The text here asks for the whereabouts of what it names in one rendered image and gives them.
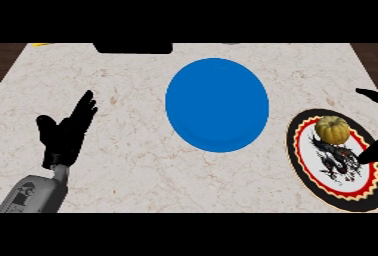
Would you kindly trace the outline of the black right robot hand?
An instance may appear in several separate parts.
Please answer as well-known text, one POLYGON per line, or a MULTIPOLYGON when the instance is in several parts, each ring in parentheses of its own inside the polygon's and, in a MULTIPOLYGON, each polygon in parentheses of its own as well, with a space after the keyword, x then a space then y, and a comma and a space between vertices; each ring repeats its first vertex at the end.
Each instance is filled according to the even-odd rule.
MULTIPOLYGON (((374 102, 378 103, 376 91, 357 88, 356 92, 365 95, 374 102)), ((372 162, 378 162, 378 140, 371 144, 366 150, 360 153, 357 160, 362 165, 369 164, 372 162)))

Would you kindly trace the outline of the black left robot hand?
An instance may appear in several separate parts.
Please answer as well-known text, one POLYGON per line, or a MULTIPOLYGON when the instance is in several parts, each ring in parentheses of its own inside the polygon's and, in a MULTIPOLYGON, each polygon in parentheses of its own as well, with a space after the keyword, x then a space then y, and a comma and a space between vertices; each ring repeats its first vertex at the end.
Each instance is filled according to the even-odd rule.
POLYGON ((71 166, 75 163, 96 112, 93 92, 87 91, 71 115, 62 119, 61 123, 56 123, 47 115, 37 117, 40 141, 46 147, 41 166, 46 169, 58 165, 71 166))

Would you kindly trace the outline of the yellow squash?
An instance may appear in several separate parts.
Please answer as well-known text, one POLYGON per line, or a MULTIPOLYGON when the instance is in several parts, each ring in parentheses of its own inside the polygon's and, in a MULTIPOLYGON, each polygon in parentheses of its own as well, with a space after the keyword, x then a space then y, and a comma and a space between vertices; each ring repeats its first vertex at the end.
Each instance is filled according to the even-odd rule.
POLYGON ((350 126, 338 116, 323 116, 314 125, 322 141, 332 145, 344 144, 350 137, 350 126))

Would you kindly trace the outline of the black-rimmed dragon print plate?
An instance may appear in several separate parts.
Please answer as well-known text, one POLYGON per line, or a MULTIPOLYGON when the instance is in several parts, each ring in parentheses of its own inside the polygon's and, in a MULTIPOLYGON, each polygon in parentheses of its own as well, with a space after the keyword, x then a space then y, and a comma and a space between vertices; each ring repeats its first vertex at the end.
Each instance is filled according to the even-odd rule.
POLYGON ((356 157, 375 142, 362 125, 341 113, 309 109, 297 114, 286 130, 286 154, 295 175, 314 196, 334 207, 351 211, 378 210, 378 162, 360 165, 356 157), (345 120, 344 143, 323 142, 316 123, 325 116, 345 120))

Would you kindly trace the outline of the blue plate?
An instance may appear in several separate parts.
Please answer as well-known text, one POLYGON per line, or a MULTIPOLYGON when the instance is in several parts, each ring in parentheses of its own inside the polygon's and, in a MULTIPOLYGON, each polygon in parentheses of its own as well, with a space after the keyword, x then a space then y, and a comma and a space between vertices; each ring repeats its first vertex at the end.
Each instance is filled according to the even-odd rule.
POLYGON ((254 142, 266 127, 263 83, 238 62, 196 60, 168 84, 165 113, 176 133, 193 147, 216 153, 236 151, 254 142))

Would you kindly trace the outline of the black appliance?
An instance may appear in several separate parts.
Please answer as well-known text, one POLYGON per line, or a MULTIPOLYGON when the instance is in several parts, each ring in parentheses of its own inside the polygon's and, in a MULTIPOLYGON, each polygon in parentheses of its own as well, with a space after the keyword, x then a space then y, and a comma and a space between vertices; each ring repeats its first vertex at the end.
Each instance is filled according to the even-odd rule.
POLYGON ((94 43, 99 53, 109 54, 170 54, 171 43, 94 43))

